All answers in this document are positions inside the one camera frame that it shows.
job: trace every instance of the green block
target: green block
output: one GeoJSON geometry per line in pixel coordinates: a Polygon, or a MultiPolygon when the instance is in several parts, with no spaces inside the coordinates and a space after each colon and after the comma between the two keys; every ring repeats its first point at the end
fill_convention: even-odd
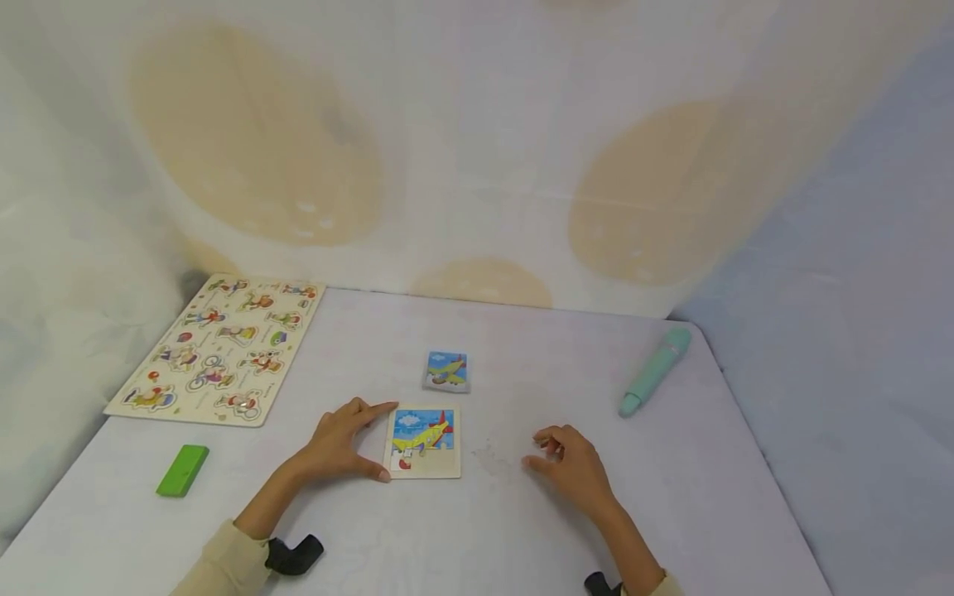
{"type": "Polygon", "coordinates": [[[163,497],[185,497],[208,455],[209,448],[205,445],[182,445],[165,478],[159,483],[156,494],[163,497]]]}

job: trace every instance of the beige sleeve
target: beige sleeve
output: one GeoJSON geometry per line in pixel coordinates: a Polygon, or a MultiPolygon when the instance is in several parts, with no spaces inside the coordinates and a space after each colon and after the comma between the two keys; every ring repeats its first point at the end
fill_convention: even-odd
{"type": "MultiPolygon", "coordinates": [[[[623,596],[626,596],[626,588],[623,588],[623,596]]],[[[659,585],[650,596],[683,596],[682,588],[679,587],[679,583],[675,580],[675,577],[669,574],[669,571],[666,572],[666,578],[662,581],[662,584],[659,585]]]]}
{"type": "Polygon", "coordinates": [[[267,558],[268,541],[252,540],[227,520],[170,596],[255,596],[271,573],[267,558]]]}

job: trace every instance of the left hand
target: left hand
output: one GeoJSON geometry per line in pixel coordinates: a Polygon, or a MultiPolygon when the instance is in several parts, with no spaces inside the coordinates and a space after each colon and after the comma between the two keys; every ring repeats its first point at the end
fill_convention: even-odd
{"type": "Polygon", "coordinates": [[[321,417],[311,441],[288,463],[308,482],[341,476],[366,476],[381,483],[391,482],[391,474],[378,462],[358,455],[354,438],[382,414],[398,407],[396,401],[368,405],[361,398],[349,401],[321,417]]]}

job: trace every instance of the black clip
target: black clip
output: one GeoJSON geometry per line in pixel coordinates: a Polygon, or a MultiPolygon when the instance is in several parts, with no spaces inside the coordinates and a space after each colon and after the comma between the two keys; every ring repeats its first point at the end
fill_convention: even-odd
{"type": "Polygon", "coordinates": [[[590,577],[583,582],[583,587],[590,596],[620,596],[623,593],[622,584],[610,589],[610,585],[606,583],[606,576],[603,575],[602,571],[591,573],[590,577]]]}
{"type": "Polygon", "coordinates": [[[279,575],[304,575],[324,553],[324,546],[308,534],[294,550],[278,538],[268,541],[268,559],[265,566],[279,575]]]}

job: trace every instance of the table surface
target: table surface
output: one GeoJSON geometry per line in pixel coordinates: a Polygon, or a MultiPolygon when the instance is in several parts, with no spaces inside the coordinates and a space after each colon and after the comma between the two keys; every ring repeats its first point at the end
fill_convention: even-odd
{"type": "MultiPolygon", "coordinates": [[[[698,329],[635,417],[616,408],[669,321],[328,290],[260,429],[109,419],[0,558],[5,593],[167,594],[222,520],[352,396],[460,404],[460,480],[352,480],[302,494],[277,535],[327,552],[273,594],[582,594],[618,578],[592,528],[520,466],[543,426],[599,449],[620,501],[688,594],[830,596],[698,329]],[[471,393],[421,388],[426,353],[468,354],[471,393]],[[189,495],[154,491],[208,445],[189,495]]],[[[384,425],[360,452],[380,459],[384,425]]]]}

